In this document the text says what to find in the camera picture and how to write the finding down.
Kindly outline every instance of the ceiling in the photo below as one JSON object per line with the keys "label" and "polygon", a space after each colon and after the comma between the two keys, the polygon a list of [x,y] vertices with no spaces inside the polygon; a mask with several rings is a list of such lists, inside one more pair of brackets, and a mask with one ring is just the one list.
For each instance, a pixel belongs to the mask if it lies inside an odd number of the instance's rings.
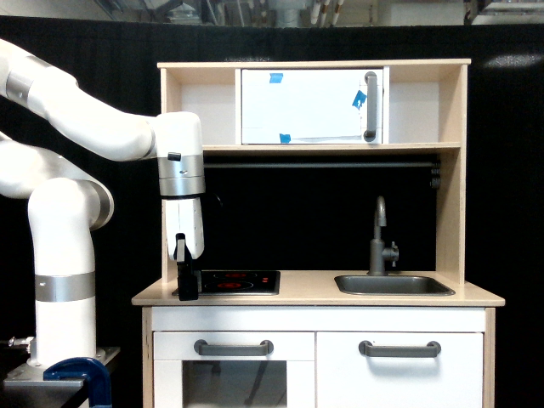
{"label": "ceiling", "polygon": [[254,27],[534,23],[542,10],[539,0],[0,0],[3,15]]}

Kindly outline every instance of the oven door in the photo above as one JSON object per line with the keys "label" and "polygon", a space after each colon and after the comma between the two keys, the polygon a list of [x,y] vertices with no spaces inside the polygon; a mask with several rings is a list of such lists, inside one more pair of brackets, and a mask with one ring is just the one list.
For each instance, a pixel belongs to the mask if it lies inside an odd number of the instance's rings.
{"label": "oven door", "polygon": [[154,333],[155,408],[315,407],[313,332]]}

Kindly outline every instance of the cabinet handle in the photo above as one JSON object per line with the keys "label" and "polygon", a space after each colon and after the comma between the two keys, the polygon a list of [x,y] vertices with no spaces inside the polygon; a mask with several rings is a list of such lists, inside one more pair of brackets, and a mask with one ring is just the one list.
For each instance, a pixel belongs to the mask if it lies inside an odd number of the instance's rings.
{"label": "cabinet handle", "polygon": [[365,340],[359,343],[359,352],[368,357],[434,358],[440,354],[440,344],[429,342],[427,346],[373,346]]}
{"label": "cabinet handle", "polygon": [[208,344],[206,340],[197,340],[195,342],[195,351],[199,355],[249,357],[272,353],[274,351],[274,344],[270,340],[264,340],[258,346],[225,346]]}
{"label": "cabinet handle", "polygon": [[366,142],[376,138],[377,130],[377,76],[374,72],[367,72],[365,81],[368,85],[366,103],[366,130],[363,135]]}

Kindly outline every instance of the faucet handle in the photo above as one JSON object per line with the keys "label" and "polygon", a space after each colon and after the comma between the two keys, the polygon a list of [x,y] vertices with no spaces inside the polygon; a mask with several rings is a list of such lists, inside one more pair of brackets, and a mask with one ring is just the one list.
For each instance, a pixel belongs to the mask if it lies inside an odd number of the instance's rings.
{"label": "faucet handle", "polygon": [[394,241],[391,242],[391,266],[394,268],[397,266],[397,261],[399,260],[399,247],[394,244]]}

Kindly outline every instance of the white cabinet door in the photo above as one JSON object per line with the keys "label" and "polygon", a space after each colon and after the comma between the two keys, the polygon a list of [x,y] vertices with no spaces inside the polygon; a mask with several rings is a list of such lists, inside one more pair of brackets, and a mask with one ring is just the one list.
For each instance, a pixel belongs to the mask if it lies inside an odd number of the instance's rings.
{"label": "white cabinet door", "polygon": [[[437,357],[369,357],[389,346],[426,347],[437,342]],[[481,408],[482,333],[317,333],[319,408]]]}
{"label": "white cabinet door", "polygon": [[313,332],[155,332],[153,351],[155,408],[315,408]]}

